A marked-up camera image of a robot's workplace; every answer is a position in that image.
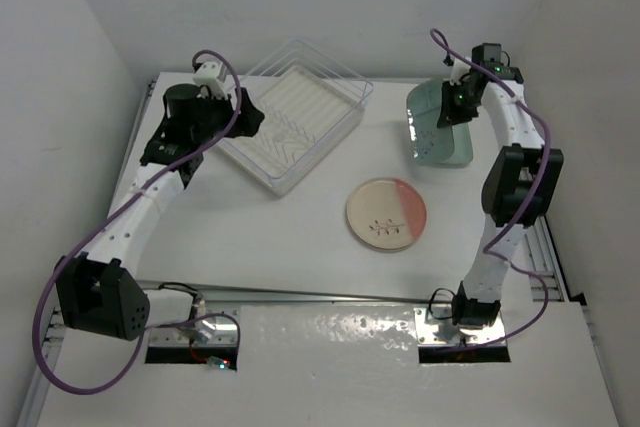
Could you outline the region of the light blue rectangular plate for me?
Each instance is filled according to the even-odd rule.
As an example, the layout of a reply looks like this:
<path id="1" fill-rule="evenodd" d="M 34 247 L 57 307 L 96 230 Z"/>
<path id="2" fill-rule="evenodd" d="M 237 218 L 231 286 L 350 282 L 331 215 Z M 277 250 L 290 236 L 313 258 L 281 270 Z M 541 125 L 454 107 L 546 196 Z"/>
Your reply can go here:
<path id="1" fill-rule="evenodd" d="M 420 165 L 443 163 L 454 153 L 453 129 L 451 126 L 439 127 L 439 117 L 438 109 L 407 108 L 412 155 Z"/>

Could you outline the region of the dark green glass plate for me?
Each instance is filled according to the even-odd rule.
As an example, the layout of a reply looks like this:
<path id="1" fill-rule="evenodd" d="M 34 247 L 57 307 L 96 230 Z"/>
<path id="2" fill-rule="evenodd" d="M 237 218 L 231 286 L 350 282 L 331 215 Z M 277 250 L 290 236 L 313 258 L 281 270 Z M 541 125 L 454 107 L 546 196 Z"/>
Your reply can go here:
<path id="1" fill-rule="evenodd" d="M 431 111 L 441 108 L 442 78 L 429 79 L 413 88 L 406 99 L 407 108 Z M 454 153 L 443 163 L 429 165 L 433 167 L 465 167 L 473 160 L 471 135 L 467 124 L 452 126 L 454 136 Z"/>

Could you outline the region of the cream pink round plate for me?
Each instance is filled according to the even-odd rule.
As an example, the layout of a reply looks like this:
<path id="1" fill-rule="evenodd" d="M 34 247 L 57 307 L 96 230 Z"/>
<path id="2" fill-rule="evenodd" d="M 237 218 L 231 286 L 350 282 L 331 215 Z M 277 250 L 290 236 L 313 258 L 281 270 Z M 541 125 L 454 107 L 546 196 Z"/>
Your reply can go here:
<path id="1" fill-rule="evenodd" d="M 422 236 L 428 211 L 420 193 L 408 182 L 393 177 L 370 179 L 356 187 L 345 206 L 352 234 L 378 251 L 409 248 Z"/>

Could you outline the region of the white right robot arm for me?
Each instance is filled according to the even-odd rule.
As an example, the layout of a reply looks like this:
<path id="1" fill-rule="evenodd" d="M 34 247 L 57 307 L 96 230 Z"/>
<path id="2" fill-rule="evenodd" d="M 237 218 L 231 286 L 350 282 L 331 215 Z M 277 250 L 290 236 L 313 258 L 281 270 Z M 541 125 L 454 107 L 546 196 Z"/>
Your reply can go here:
<path id="1" fill-rule="evenodd" d="M 548 125 L 526 105 L 523 76 L 503 63 L 500 45 L 480 44 L 470 58 L 454 52 L 448 57 L 452 77 L 441 88 L 438 127 L 468 123 L 484 109 L 500 146 L 481 191 L 480 246 L 451 301 L 454 325 L 483 328 L 498 317 L 518 245 L 548 211 L 564 155 L 552 147 Z"/>

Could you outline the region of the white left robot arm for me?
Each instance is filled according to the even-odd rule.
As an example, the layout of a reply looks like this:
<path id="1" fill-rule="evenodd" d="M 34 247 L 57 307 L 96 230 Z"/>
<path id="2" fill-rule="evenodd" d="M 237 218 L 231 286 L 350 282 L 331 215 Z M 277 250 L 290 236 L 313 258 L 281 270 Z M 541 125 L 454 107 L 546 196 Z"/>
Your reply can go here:
<path id="1" fill-rule="evenodd" d="M 116 219 L 66 263 L 56 282 L 66 327 L 134 340 L 145 328 L 182 323 L 193 297 L 174 290 L 144 290 L 135 274 L 162 214 L 189 185 L 216 138 L 253 137 L 264 115 L 240 90 L 240 106 L 204 87 L 177 84 L 163 95 L 164 114 L 147 142 Z"/>

